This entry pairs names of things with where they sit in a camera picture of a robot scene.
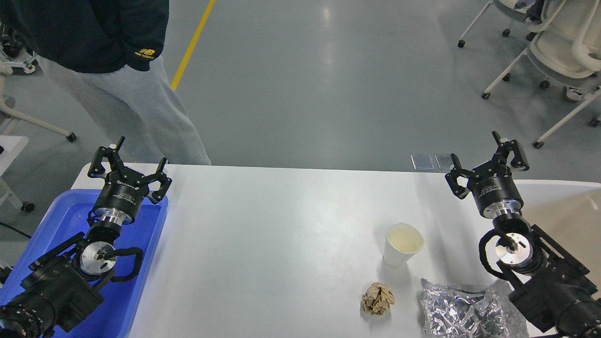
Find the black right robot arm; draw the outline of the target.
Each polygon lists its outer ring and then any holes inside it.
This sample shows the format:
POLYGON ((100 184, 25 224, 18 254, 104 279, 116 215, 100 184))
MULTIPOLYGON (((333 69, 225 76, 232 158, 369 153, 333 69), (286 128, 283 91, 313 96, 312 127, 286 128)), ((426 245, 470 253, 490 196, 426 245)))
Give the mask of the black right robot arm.
POLYGON ((601 304, 593 295, 597 286, 589 269, 538 225, 524 219, 524 200, 512 178, 512 169, 530 166, 519 141, 492 132, 497 145, 491 159, 473 169, 461 166, 451 154, 445 175, 453 195, 472 195, 479 214, 493 229, 479 241, 479 261, 489 274, 509 282, 509 301, 541 332, 556 338, 598 338, 601 304))

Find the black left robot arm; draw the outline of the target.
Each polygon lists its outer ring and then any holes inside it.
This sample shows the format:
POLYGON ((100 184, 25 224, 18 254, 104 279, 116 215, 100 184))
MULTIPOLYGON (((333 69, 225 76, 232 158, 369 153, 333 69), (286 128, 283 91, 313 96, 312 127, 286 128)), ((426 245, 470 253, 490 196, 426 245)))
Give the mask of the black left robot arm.
POLYGON ((103 303, 106 284, 128 282, 140 273, 144 251, 116 248, 115 242, 123 225, 136 221, 144 199, 157 205, 165 198, 172 179, 164 171, 167 158, 151 175, 127 167, 119 155, 124 141, 120 137, 114 147, 95 152, 87 174, 104 185, 88 212, 89 229, 29 265, 23 291, 1 306, 3 338, 51 338, 55 327, 68 332, 103 303))

